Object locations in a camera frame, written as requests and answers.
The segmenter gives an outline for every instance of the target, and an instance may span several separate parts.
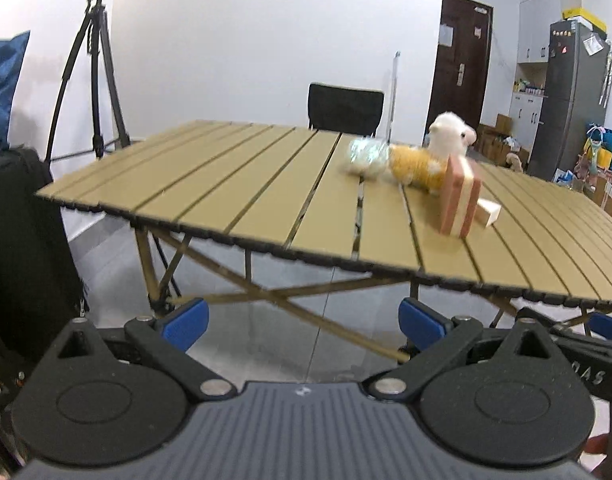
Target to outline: black suitcase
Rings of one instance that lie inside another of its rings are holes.
[[[51,182],[35,150],[0,153],[0,336],[30,362],[85,307],[60,208],[34,195]]]

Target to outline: white cabinet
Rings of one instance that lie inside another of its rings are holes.
[[[550,25],[560,22],[562,12],[581,7],[582,0],[526,0],[519,6],[518,63],[547,63]]]
[[[532,151],[537,136],[542,102],[543,97],[541,96],[519,92],[512,94],[510,105],[512,130],[510,134],[529,152]]]
[[[517,63],[530,62],[532,20],[534,19],[533,3],[534,0],[526,0],[519,6],[519,51],[517,53]]]

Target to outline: folding table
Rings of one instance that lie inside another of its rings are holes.
[[[60,205],[128,219],[153,309],[167,297],[185,255],[242,289],[209,304],[266,300],[354,344],[406,361],[291,298],[392,283],[470,291],[503,312],[510,299],[612,311],[612,218],[582,194],[482,164],[484,198],[501,203],[489,228],[465,240],[436,230],[438,198],[387,179],[345,171],[354,136],[268,124],[195,121],[96,160],[38,194]],[[158,279],[148,234],[176,249]],[[244,250],[245,274],[190,246],[193,237]],[[343,282],[267,289],[253,279],[251,253],[370,273]]]

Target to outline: black chair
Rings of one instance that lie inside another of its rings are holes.
[[[310,128],[373,137],[381,122],[384,93],[312,83],[308,91]]]

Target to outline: stuffed animal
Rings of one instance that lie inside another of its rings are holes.
[[[448,160],[439,160],[424,148],[392,144],[388,158],[392,176],[404,186],[417,184],[439,192],[443,185]]]
[[[506,164],[510,165],[510,169],[517,173],[523,173],[523,167],[521,165],[521,158],[516,153],[508,153],[506,155]]]
[[[579,161],[574,167],[574,174],[579,180],[586,180],[590,174],[590,160],[583,154],[579,155]]]
[[[476,141],[476,133],[458,115],[445,112],[430,126],[428,151],[439,160],[451,155],[466,155],[468,146]]]

